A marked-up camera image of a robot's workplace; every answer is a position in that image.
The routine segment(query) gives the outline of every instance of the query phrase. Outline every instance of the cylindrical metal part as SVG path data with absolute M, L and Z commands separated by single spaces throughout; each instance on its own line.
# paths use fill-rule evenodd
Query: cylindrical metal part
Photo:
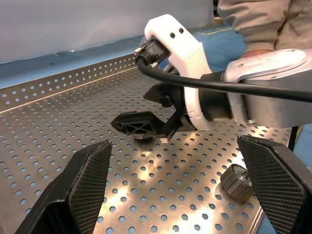
M 237 164 L 232 164 L 222 174 L 221 186 L 231 197 L 241 202 L 246 202 L 254 194 L 247 170 Z

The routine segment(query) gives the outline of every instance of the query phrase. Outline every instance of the white wall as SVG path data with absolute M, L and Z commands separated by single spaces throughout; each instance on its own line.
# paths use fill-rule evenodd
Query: white wall
M 185 27 L 213 23 L 212 0 L 0 0 L 0 63 L 142 35 L 171 14 Z

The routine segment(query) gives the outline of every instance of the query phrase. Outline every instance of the gray sleeve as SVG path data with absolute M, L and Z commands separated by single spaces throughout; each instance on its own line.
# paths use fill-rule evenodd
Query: gray sleeve
M 219 0 L 218 13 L 241 34 L 246 52 L 274 50 L 291 0 Z

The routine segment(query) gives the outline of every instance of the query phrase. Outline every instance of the blue floor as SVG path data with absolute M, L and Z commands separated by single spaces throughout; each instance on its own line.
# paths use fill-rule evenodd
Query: blue floor
M 191 32 L 197 40 L 203 43 L 213 72 L 225 70 L 229 62 L 238 59 L 244 52 L 241 37 L 227 25 L 198 28 Z M 63 52 L 0 64 L 0 88 L 130 54 L 138 47 L 140 40 L 141 37 L 138 37 L 87 50 Z M 304 126 L 294 151 L 310 168 L 312 168 L 312 159 L 309 154 L 312 151 L 312 142 L 309 140 L 311 136 L 312 125 Z M 257 233 L 275 234 L 266 216 Z

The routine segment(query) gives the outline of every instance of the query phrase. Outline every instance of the screw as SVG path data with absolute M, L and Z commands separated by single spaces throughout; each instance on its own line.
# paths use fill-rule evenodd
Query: screw
M 244 179 L 248 179 L 248 178 L 249 178 L 248 172 L 244 171 L 244 172 L 242 173 L 242 177 L 243 177 Z
M 151 68 L 155 68 L 155 67 L 157 67 L 157 65 L 158 65 L 158 62 L 154 62 L 151 64 Z
M 137 55 L 138 53 L 140 53 L 143 50 L 142 47 L 139 47 L 135 50 L 135 55 Z
M 253 121 L 253 120 L 248 120 L 248 124 L 249 124 L 250 126 L 256 126 L 256 125 L 257 125 L 256 122 Z

